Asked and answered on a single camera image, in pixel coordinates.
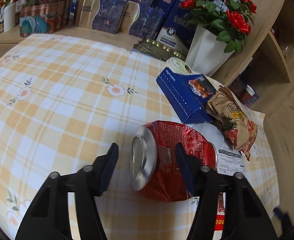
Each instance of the yellow plaid tablecloth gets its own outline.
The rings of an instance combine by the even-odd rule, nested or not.
[[[11,239],[50,172],[74,173],[112,142],[119,160],[108,191],[96,198],[108,239],[186,239],[194,199],[156,202],[131,186],[138,126],[180,122],[155,81],[164,67],[136,52],[47,34],[30,36],[0,59],[0,226]],[[244,158],[247,177],[271,215],[279,188],[264,115],[248,111],[259,128],[250,162]],[[71,231],[79,239],[73,195],[69,200]]]

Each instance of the red soda can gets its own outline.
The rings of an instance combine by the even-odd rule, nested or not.
[[[196,130],[175,122],[151,122],[140,126],[133,139],[131,173],[134,190],[147,198],[168,202],[192,197],[176,161],[176,144],[180,142],[188,155],[215,168],[215,149]]]

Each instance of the label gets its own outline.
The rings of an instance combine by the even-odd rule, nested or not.
[[[236,172],[241,172],[246,177],[241,152],[235,150],[231,143],[226,140],[217,153],[217,172],[230,176],[233,176]]]

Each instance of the potted plant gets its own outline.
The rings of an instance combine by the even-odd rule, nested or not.
[[[244,49],[256,13],[251,0],[185,0],[180,6],[190,9],[187,22],[198,25],[186,59],[193,70],[212,75]]]
[[[15,27],[16,3],[20,0],[1,0],[0,8],[4,7],[4,32]]]

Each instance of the flower pot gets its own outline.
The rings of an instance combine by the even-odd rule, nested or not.
[[[15,27],[15,3],[10,4],[4,9],[4,32],[8,32]]]
[[[210,31],[197,26],[194,39],[191,43],[186,63],[192,70],[212,76],[214,72],[232,55],[224,53],[226,43],[216,40]]]

